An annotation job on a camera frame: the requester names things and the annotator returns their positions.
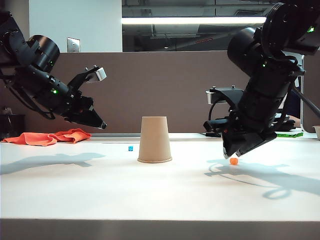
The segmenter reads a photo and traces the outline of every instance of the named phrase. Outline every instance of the upside-down paper cup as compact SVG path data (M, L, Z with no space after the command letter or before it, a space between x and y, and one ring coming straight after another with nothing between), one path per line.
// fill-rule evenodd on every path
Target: upside-down paper cup
M167 117L143 116L138 161L156 164L171 160Z
M320 140L320 125L313 126L313 128L315 129L316 137Z

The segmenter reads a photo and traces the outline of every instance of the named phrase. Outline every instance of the green led light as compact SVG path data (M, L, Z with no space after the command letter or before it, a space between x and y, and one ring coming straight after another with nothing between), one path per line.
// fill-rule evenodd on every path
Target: green led light
M307 33L313 33L316 30L316 28L314 26L310 26L308 31L306 31Z
M264 62L262 63L262 67L265 68L265 67L267 66L267 63L268 63L267 61L264 61Z
M52 92L53 94L58 94L58 93L59 93L59 92L58 92L56 89L54 89L54 88L51 89L51 92Z

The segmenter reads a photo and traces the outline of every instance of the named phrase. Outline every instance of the fluorescent light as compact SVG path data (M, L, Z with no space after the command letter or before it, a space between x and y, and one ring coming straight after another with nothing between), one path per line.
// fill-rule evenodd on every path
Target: fluorescent light
M125 25L182 25L182 24L263 24L265 17L258 16L214 16L214 17L124 17Z

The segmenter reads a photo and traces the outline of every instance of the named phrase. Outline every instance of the white table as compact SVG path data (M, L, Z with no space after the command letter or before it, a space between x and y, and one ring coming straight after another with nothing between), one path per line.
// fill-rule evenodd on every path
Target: white table
M198 133L171 133L172 161L157 164L137 161L138 137L1 143L1 239L318 240L320 141L308 136L237 166Z

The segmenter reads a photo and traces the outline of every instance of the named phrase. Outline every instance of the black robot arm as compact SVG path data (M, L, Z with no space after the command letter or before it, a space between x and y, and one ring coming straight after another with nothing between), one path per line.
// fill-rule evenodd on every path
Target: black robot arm
M208 120L207 132L221 133L224 157L243 155L277 137L283 123L294 81L305 73L294 56L283 51L314 55L320 46L320 2L287 0L274 5L262 27L245 28L229 43L227 55L250 80L245 90L211 88L213 106L230 105L229 116ZM284 97L281 117L275 115ZM320 109L299 92L299 96L320 117Z
M66 85L50 75L60 51L48 37L34 35L25 41L17 23L8 11L0 11L0 79L27 108L47 119L54 113L66 121L104 129L106 123L94 110L91 97L79 91L84 82L106 77L103 68L93 66ZM14 69L4 75L4 69ZM43 111L35 101L43 106Z

